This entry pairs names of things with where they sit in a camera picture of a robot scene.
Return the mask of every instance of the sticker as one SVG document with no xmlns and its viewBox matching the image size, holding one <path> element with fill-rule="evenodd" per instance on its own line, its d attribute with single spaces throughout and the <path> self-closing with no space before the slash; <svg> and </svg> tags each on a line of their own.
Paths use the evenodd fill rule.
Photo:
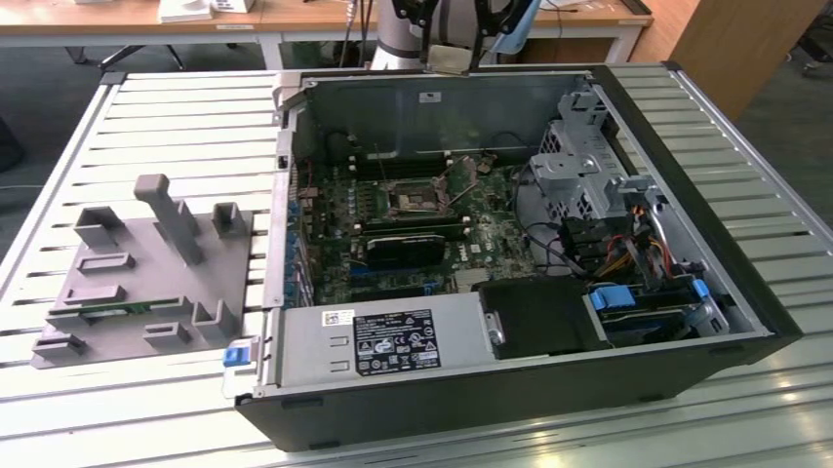
<svg viewBox="0 0 833 468">
<path fill-rule="evenodd" d="M 359 375 L 417 371 L 441 366 L 431 309 L 355 317 L 353 334 Z"/>
<path fill-rule="evenodd" d="M 431 102 L 441 102 L 444 100 L 444 93 L 421 93 L 419 94 L 419 103 L 429 104 Z"/>
<path fill-rule="evenodd" d="M 253 24 L 218 24 L 218 29 L 221 31 L 241 31 L 254 28 L 255 26 Z"/>
<path fill-rule="evenodd" d="M 322 327 L 350 325 L 353 323 L 354 316 L 355 311 L 353 309 L 326 310 L 325 312 L 322 312 Z"/>
</svg>

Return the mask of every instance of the white label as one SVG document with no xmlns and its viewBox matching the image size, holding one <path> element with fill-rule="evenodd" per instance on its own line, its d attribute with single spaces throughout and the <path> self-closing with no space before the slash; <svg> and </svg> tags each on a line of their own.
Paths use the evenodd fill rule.
<svg viewBox="0 0 833 468">
<path fill-rule="evenodd" d="M 437 359 L 438 358 L 438 352 L 437 351 L 431 351 L 430 353 L 415 353 L 417 358 L 419 359 L 419 361 L 429 361 L 430 359 Z"/>
<path fill-rule="evenodd" d="M 427 104 L 431 102 L 441 102 L 444 100 L 444 93 L 421 93 L 419 103 Z"/>
<path fill-rule="evenodd" d="M 222 31 L 237 31 L 254 28 L 255 26 L 253 24 L 218 24 L 218 29 Z"/>
<path fill-rule="evenodd" d="M 353 309 L 345 310 L 326 310 L 322 312 L 322 327 L 333 327 L 335 325 L 351 325 L 355 311 Z"/>
</svg>

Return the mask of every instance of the blue drive bracket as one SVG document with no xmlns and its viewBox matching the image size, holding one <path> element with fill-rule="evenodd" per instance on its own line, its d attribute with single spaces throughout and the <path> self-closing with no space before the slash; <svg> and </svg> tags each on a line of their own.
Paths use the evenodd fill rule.
<svg viewBox="0 0 833 468">
<path fill-rule="evenodd" d="M 692 282 L 692 288 L 694 288 L 694 292 L 698 294 L 701 299 L 709 297 L 710 291 L 708 290 L 708 284 L 704 280 L 694 280 Z"/>
<path fill-rule="evenodd" d="M 602 286 L 597 288 L 590 293 L 590 302 L 597 311 L 637 305 L 637 299 L 628 286 Z"/>
<path fill-rule="evenodd" d="M 233 341 L 233 344 L 223 352 L 223 367 L 249 366 L 258 359 L 259 342 L 261 339 L 257 336 Z"/>
</svg>

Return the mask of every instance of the motherboard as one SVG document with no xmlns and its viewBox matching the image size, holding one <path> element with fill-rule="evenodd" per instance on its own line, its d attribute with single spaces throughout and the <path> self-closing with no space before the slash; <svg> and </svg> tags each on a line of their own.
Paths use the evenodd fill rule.
<svg viewBox="0 0 833 468">
<path fill-rule="evenodd" d="M 302 165 L 315 303 L 466 293 L 536 275 L 510 207 L 520 168 L 488 152 Z"/>
</svg>

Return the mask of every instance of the gray 3d printed part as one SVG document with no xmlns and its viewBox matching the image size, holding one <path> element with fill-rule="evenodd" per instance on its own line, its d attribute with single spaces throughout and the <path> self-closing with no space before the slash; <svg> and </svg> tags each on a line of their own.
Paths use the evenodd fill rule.
<svg viewBox="0 0 833 468">
<path fill-rule="evenodd" d="M 194 216 L 187 208 L 178 208 L 169 196 L 171 182 L 162 174 L 140 175 L 135 182 L 132 194 L 135 199 L 147 203 L 159 219 L 159 225 L 182 259 L 189 265 L 203 261 L 203 251 L 194 239 Z"/>
<path fill-rule="evenodd" d="M 222 348 L 239 336 L 253 212 L 231 203 L 193 215 L 167 188 L 163 175 L 136 182 L 156 218 L 82 211 L 83 243 L 32 348 L 35 367 Z"/>
<path fill-rule="evenodd" d="M 174 348 L 191 341 L 191 335 L 179 322 L 147 325 L 142 338 L 154 348 Z"/>
</svg>

